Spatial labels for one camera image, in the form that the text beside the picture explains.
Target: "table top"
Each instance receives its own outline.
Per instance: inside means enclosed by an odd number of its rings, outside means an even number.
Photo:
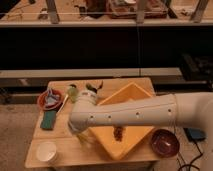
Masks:
[[[59,90],[63,96],[65,96],[70,84],[75,84],[79,90],[82,90],[85,88],[86,83],[98,87],[101,81],[103,81],[104,85],[103,89],[98,92],[99,102],[131,82],[135,82],[149,93],[155,94],[149,78],[51,81],[48,87]],[[154,154],[149,144],[152,133],[147,135],[126,157],[119,161],[111,159],[99,142],[93,142],[89,148],[82,146],[79,139],[72,135],[68,129],[67,122],[72,105],[70,100],[66,102],[63,109],[57,115],[53,131],[44,131],[40,128],[40,123],[43,119],[43,112],[40,112],[25,161],[25,166],[27,168],[110,164],[117,162],[145,162],[160,159]],[[57,146],[59,155],[53,165],[40,162],[36,158],[36,149],[38,145],[45,141],[53,141]]]
[[[178,16],[179,19],[189,20],[190,16],[181,14],[182,9],[195,9],[198,0],[172,0],[171,9]],[[79,14],[79,9],[75,7],[85,6],[84,0],[55,0],[57,11],[61,21],[82,21],[83,18]],[[45,0],[36,1],[35,4],[29,4],[28,0],[21,0],[11,11],[4,16],[2,21],[38,21],[39,13],[42,8],[47,8]],[[213,0],[209,0],[208,6],[204,12],[204,19],[213,19]],[[107,15],[95,19],[95,21],[117,21],[111,19]]]

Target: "yellow tray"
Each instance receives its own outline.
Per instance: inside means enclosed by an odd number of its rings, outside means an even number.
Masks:
[[[138,100],[149,98],[152,95],[143,88],[132,82],[112,96],[106,98],[99,105],[121,103],[128,100]],[[147,134],[151,132],[153,126],[128,126],[123,132],[122,141],[114,138],[114,127],[91,127],[89,130],[97,140],[103,145],[105,150],[114,160],[120,160],[126,156]]]

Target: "bowl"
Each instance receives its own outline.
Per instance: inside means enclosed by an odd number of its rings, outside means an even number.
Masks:
[[[180,143],[172,132],[158,129],[152,135],[151,146],[153,151],[161,157],[173,157],[180,149]]]
[[[57,158],[57,147],[55,143],[45,141],[39,144],[36,150],[36,158],[40,162],[53,163]]]
[[[58,108],[60,107],[60,105],[62,104],[63,99],[62,99],[62,94],[61,94],[61,92],[58,91],[58,90],[52,89],[52,93],[53,93],[54,95],[59,95],[59,101],[58,101],[56,104],[52,105],[52,106],[46,107],[46,106],[45,106],[45,98],[46,98],[47,95],[48,95],[48,90],[46,90],[45,92],[41,93],[41,94],[39,95],[38,99],[37,99],[37,105],[39,106],[39,108],[40,108],[41,110],[46,111],[46,110],[58,109]]]

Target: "black wall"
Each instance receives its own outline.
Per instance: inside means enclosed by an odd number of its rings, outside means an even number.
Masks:
[[[213,55],[213,27],[0,28],[0,69],[175,67]]]

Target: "wooden table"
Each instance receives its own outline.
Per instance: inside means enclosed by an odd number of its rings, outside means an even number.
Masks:
[[[49,87],[59,90],[65,96],[67,87],[70,84],[77,85],[79,90],[85,88],[86,83],[91,83],[98,87],[102,80],[81,80],[81,81],[52,81]],[[129,79],[103,79],[103,89],[98,92],[99,101],[112,95],[114,92],[127,85],[130,82],[135,82],[146,91],[154,94],[152,83],[149,78],[129,78]],[[76,166],[76,165],[95,165],[95,164],[112,164],[118,163],[113,161],[103,147],[95,142],[90,148],[82,147],[76,136],[72,135],[68,129],[68,116],[72,109],[71,101],[67,101],[64,108],[58,114],[53,131],[44,131],[40,128],[40,123],[43,118],[43,112],[40,112],[33,139],[26,157],[25,166],[27,168],[36,167],[61,167],[61,166]],[[149,145],[151,133],[139,143],[124,159],[122,163],[131,162],[147,162],[157,161],[160,158],[155,155]],[[36,149],[38,145],[44,141],[53,141],[56,143],[59,156],[54,165],[42,163],[36,158]]]

